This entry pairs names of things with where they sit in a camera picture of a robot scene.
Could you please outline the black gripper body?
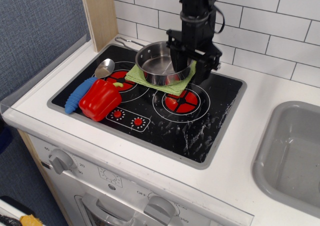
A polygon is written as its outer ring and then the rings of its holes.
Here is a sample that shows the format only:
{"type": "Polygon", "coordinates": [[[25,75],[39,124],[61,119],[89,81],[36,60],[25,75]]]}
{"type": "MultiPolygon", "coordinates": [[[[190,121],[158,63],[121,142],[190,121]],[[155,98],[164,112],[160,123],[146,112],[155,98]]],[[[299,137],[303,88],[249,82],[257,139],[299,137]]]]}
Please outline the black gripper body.
{"type": "Polygon", "coordinates": [[[223,14],[219,9],[207,11],[197,17],[181,12],[182,30],[167,30],[167,47],[185,47],[190,50],[189,57],[196,61],[203,55],[208,56],[211,59],[211,69],[217,70],[220,67],[222,52],[213,45],[212,40],[216,33],[223,31],[215,31],[217,13],[223,14]]]}

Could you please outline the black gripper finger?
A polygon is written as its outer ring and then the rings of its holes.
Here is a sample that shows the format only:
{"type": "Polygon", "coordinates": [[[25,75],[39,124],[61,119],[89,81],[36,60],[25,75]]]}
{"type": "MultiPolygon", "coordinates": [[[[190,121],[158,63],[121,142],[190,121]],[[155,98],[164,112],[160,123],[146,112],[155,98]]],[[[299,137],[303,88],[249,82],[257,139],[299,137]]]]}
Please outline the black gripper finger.
{"type": "Polygon", "coordinates": [[[209,73],[211,71],[211,59],[208,56],[201,56],[195,66],[195,74],[191,79],[191,82],[199,85],[204,80],[206,80],[209,76],[209,73]]]}
{"type": "Polygon", "coordinates": [[[170,46],[170,56],[175,72],[185,70],[192,63],[190,58],[190,50],[185,47],[170,46]]]}

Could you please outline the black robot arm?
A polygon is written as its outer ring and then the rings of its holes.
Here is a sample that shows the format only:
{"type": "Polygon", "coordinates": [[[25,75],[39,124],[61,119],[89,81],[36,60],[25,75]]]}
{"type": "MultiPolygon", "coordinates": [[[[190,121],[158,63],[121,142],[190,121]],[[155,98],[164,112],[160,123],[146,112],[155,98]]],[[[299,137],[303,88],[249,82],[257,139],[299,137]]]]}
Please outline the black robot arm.
{"type": "Polygon", "coordinates": [[[168,30],[167,46],[175,72],[188,67],[188,60],[196,61],[192,82],[201,84],[211,70],[218,69],[222,52],[213,44],[216,15],[220,10],[216,0],[180,0],[181,31],[168,30]]]}

